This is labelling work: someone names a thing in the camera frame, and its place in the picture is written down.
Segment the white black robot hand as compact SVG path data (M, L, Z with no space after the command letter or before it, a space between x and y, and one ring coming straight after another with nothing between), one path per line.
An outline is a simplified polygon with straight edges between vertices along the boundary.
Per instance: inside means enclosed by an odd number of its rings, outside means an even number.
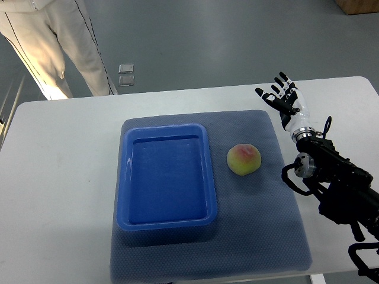
M274 78L272 92L256 88L258 96L280 114L281 125L287 132L309 127L309 110L304 96L296 84L283 72Z

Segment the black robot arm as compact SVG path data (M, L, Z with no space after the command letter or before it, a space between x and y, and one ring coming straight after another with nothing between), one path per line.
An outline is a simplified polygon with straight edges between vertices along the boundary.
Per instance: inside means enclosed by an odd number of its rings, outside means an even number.
M319 213L336 224L351 227L355 244L348 254L360 276L378 282L378 269L370 268L358 255L361 250L378 250L378 243L366 243L364 227L378 237L378 193L371 189L373 176L354 165L326 139L332 119L317 133L312 127L297 127L291 137L298 155L282 169L283 182L303 196L313 195L320 202Z

